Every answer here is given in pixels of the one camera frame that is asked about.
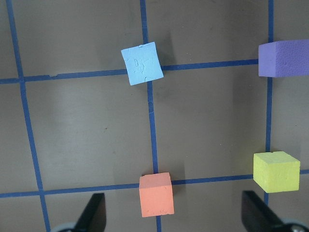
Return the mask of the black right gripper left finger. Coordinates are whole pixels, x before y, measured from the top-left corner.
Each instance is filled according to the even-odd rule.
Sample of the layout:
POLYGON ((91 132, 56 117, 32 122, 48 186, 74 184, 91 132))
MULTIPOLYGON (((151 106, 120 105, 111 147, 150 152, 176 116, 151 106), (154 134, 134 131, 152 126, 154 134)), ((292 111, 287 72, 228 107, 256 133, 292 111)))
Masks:
POLYGON ((75 230, 78 232, 103 232, 106 224, 105 194, 95 193, 78 219, 75 230))

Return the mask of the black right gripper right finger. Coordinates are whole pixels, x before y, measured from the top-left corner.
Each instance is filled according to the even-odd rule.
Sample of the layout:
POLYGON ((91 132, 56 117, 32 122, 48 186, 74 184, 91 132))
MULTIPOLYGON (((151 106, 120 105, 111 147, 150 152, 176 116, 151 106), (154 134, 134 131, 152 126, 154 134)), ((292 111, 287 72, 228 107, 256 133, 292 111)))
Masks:
POLYGON ((247 232, 286 232, 287 226, 251 190, 243 191, 241 221, 247 232))

